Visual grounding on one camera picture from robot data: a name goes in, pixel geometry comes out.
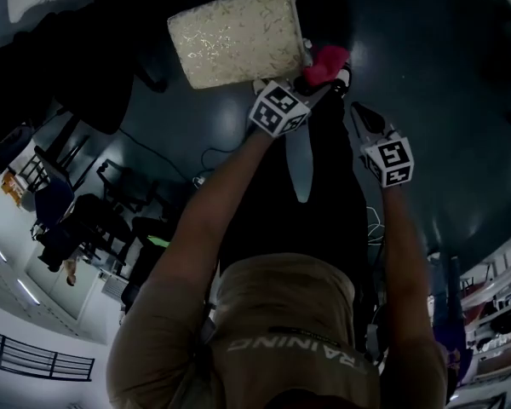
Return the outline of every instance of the balcony railing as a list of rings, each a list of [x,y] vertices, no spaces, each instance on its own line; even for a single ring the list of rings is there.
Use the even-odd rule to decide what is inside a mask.
[[[95,359],[71,356],[0,335],[0,370],[21,376],[90,382]]]

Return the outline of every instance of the patterned cushion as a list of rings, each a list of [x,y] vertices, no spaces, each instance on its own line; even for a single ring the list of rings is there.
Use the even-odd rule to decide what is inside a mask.
[[[169,32],[196,89],[301,69],[295,0],[217,0],[169,18]]]

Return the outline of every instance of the purple cloth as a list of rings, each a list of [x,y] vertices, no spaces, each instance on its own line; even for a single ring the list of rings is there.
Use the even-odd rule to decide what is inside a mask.
[[[448,322],[433,328],[435,340],[445,346],[448,353],[447,368],[456,371],[460,383],[468,372],[474,352],[466,349],[466,331],[463,320]]]

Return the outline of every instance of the light fixture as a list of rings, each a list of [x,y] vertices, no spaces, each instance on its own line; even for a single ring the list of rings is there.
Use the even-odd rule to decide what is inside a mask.
[[[3,255],[3,253],[2,253],[1,251],[0,251],[0,257],[2,258],[2,260],[3,260],[4,262],[7,262],[7,261],[8,261],[8,259],[6,259],[6,256],[4,256],[4,255]]]
[[[28,288],[26,288],[26,286],[23,284],[23,282],[21,282],[19,279],[17,279],[17,281],[19,282],[19,284],[23,287],[23,289],[26,291],[26,293],[31,296],[31,299],[34,300],[34,302],[36,304],[40,304],[40,302],[32,295],[32,293],[30,291],[28,291]]]

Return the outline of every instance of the green object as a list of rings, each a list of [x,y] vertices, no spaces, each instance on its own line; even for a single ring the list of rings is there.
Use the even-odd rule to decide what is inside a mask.
[[[150,241],[152,241],[152,244],[158,245],[159,247],[163,247],[164,249],[166,249],[170,245],[170,241],[165,241],[164,239],[160,239],[157,236],[149,235],[147,238]]]

